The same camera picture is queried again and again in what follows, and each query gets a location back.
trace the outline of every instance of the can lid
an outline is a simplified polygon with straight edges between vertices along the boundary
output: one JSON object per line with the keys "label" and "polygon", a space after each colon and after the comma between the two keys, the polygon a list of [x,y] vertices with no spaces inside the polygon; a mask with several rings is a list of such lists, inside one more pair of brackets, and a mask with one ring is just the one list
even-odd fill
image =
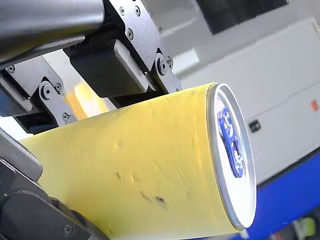
{"label": "can lid", "polygon": [[208,92],[208,128],[219,193],[232,225],[251,226],[257,201],[254,158],[238,102],[224,83]]}

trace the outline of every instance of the blue surface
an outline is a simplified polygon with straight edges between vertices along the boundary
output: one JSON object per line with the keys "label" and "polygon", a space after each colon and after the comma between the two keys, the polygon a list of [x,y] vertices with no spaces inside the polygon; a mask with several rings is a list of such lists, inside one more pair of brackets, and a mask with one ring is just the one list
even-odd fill
{"label": "blue surface", "polygon": [[320,154],[275,179],[257,192],[249,239],[265,239],[320,205]]}
{"label": "blue surface", "polygon": [[218,122],[233,175],[236,178],[241,178],[244,174],[244,158],[240,152],[240,139],[227,107],[224,107],[223,110],[218,113]]}

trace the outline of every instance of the can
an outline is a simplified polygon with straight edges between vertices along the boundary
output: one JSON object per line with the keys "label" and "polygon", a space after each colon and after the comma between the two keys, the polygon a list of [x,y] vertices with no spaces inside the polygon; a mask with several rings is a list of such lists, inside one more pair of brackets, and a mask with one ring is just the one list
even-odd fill
{"label": "can", "polygon": [[110,239],[193,239],[248,228],[251,145],[226,84],[210,83],[22,141],[43,189]]}

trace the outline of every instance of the black mechanical arm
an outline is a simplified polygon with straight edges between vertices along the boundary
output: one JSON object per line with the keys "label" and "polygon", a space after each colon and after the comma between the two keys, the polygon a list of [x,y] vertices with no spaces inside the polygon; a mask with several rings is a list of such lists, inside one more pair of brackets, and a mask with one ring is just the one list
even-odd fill
{"label": "black mechanical arm", "polygon": [[[42,57],[58,49],[117,108],[181,90],[140,0],[2,1],[0,115],[13,116],[28,133],[77,120],[61,97],[63,81]],[[41,174],[39,161],[0,129],[0,239],[108,239],[50,198],[37,183]]]}
{"label": "black mechanical arm", "polygon": [[28,133],[76,121],[60,100],[62,80],[41,57],[58,49],[117,108],[181,90],[140,0],[10,0],[0,7],[0,102],[7,103],[0,115],[14,116]]}

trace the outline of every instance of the metal plate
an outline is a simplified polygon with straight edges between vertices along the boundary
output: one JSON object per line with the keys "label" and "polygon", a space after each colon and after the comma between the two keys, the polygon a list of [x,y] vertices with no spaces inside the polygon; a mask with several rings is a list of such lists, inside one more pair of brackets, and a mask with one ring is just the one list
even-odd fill
{"label": "metal plate", "polygon": [[[150,71],[156,58],[157,49],[161,47],[160,33],[140,0],[109,0],[125,25],[124,34]],[[133,39],[128,37],[132,30]]]}

